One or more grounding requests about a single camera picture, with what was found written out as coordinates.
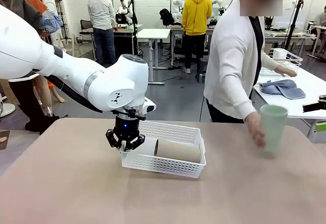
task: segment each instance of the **green cup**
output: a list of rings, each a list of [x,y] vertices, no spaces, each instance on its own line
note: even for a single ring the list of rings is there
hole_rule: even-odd
[[[261,125],[265,130],[265,152],[275,153],[280,147],[281,139],[289,111],[286,108],[266,104],[260,108]]]

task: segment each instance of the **person in yellow hoodie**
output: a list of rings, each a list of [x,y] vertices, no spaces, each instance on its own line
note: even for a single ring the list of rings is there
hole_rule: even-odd
[[[207,20],[212,16],[212,0],[186,0],[182,14],[185,42],[183,72],[191,74],[191,60],[195,47],[197,62],[204,56]]]

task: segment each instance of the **blue-gray towel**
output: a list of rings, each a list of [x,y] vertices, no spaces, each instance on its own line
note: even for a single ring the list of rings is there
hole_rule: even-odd
[[[293,80],[281,80],[260,84],[260,90],[266,94],[283,95],[287,99],[295,100],[305,98],[306,94],[297,88]]]

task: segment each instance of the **white wire basket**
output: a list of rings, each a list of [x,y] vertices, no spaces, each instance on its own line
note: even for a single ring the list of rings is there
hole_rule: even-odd
[[[269,56],[271,58],[273,58],[273,53],[274,53],[274,49],[271,49],[271,52],[269,53]],[[303,59],[300,58],[299,56],[296,56],[292,53],[290,53],[289,51],[287,51],[287,55],[285,59],[274,59],[277,63],[279,63],[280,65],[284,65],[287,68],[295,71],[296,73],[298,72]],[[281,76],[280,74],[277,74],[274,71],[268,70],[266,68],[262,68],[260,71],[260,75],[264,75],[264,76]]]
[[[124,152],[124,147],[121,148],[120,152],[123,167],[199,178],[202,169],[206,165],[205,145],[201,137],[200,129],[141,121],[139,131],[141,134],[145,135],[145,142],[137,149],[130,152]],[[156,141],[158,139],[169,140],[176,144],[199,148],[201,151],[200,163],[197,164],[154,156]]]

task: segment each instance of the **black shirt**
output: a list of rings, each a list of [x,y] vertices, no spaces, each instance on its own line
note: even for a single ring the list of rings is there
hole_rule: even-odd
[[[251,25],[253,26],[253,29],[255,32],[257,49],[258,49],[258,61],[257,61],[257,70],[256,70],[255,81],[253,84],[253,86],[254,86],[258,81],[259,73],[261,70],[261,51],[262,51],[263,43],[264,43],[264,36],[263,36],[263,32],[261,30],[259,18],[258,17],[256,17],[256,18],[249,17],[249,20],[250,20]]]

